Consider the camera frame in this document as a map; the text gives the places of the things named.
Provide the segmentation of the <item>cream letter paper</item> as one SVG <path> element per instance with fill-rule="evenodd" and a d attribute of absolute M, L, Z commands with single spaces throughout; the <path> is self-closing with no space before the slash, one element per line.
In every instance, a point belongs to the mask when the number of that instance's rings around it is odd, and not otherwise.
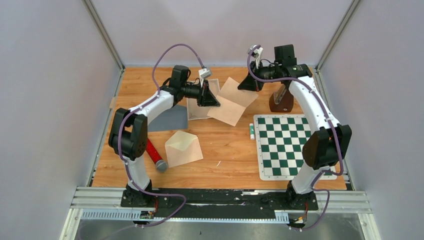
<path fill-rule="evenodd" d="M 247 107 L 258 97 L 254 91 L 240 90 L 238 86 L 237 81 L 228 77 L 216 96 L 220 106 L 211 107 L 207 116 L 235 127 Z"/>

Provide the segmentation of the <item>cream pink envelope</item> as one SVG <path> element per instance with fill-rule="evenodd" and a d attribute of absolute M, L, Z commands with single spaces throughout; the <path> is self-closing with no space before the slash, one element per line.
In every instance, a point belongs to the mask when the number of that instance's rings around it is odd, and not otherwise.
<path fill-rule="evenodd" d="M 165 152 L 169 168 L 204 158 L 199 138 L 181 130 L 178 130 L 165 142 Z"/>

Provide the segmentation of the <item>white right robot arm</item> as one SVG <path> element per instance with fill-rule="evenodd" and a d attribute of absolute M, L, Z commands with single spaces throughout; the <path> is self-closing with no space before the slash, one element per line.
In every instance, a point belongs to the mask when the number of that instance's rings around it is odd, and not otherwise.
<path fill-rule="evenodd" d="M 311 137 L 302 148 L 303 166 L 287 186 L 286 204 L 298 209 L 307 195 L 315 191 L 316 182 L 325 173 L 340 176 L 343 160 L 352 137 L 349 125 L 341 124 L 321 97 L 313 73 L 306 64 L 299 64 L 292 44 L 276 46 L 274 61 L 262 63 L 263 48 L 252 45 L 248 51 L 246 78 L 239 90 L 259 92 L 264 83 L 280 82 L 299 103 L 311 130 Z"/>

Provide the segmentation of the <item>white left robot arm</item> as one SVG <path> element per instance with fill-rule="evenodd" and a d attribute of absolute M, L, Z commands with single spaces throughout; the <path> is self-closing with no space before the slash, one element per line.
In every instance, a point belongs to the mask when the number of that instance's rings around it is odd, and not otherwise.
<path fill-rule="evenodd" d="M 183 98 L 195 99 L 199 107 L 220 106 L 207 80 L 212 74 L 211 70 L 202 67 L 198 73 L 199 82 L 189 82 L 191 70 L 187 66 L 175 65 L 171 76 L 157 87 L 153 96 L 130 109 L 116 110 L 108 145 L 123 161 L 128 177 L 123 192 L 127 200 L 134 199 L 142 207 L 149 206 L 153 201 L 152 182 L 144 163 L 149 124 Z"/>

